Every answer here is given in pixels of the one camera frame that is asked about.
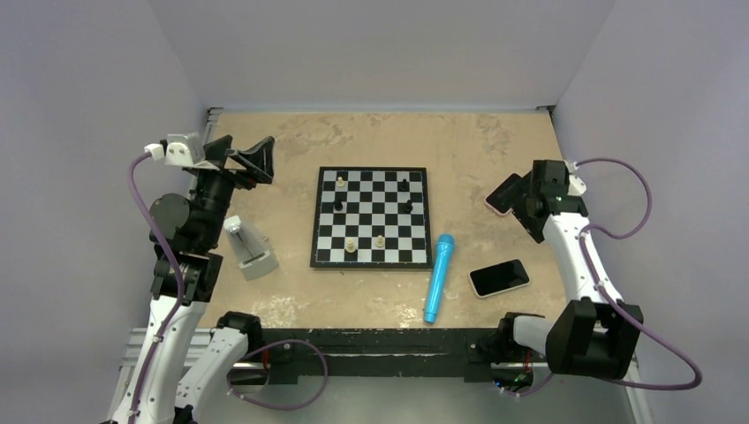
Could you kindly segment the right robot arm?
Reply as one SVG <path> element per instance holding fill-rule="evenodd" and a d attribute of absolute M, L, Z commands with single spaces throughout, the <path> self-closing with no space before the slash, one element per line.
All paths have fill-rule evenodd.
<path fill-rule="evenodd" d="M 567 305 L 554 320 L 508 313 L 496 335 L 498 352 L 509 360 L 529 349 L 545 356 L 560 375 L 620 380 L 630 366 L 644 316 L 624 302 L 585 238 L 590 224 L 581 187 L 568 165 L 536 160 L 510 189 L 511 212 L 538 243 L 550 246 L 564 285 Z"/>

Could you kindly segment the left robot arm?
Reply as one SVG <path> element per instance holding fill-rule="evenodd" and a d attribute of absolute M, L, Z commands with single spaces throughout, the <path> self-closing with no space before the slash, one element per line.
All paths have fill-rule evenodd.
<path fill-rule="evenodd" d="M 194 423 L 197 404 L 181 405 L 178 386 L 193 334 L 205 314 L 223 263 L 214 254 L 237 190 L 269 185 L 275 176 L 268 136 L 246 150 L 223 136 L 201 144 L 197 133 L 171 134 L 144 148 L 128 168 L 130 194 L 146 220 L 156 256 L 145 340 L 128 388 L 111 423 Z M 189 194 L 143 200 L 135 171 L 145 161 L 164 161 L 194 176 Z"/>

